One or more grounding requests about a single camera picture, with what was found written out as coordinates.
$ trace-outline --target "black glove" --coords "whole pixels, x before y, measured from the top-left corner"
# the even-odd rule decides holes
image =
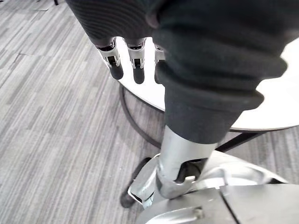
[[[257,85],[285,72],[280,54],[299,36],[298,0],[139,1],[165,50],[156,72],[166,124],[198,143],[220,141],[262,103]]]

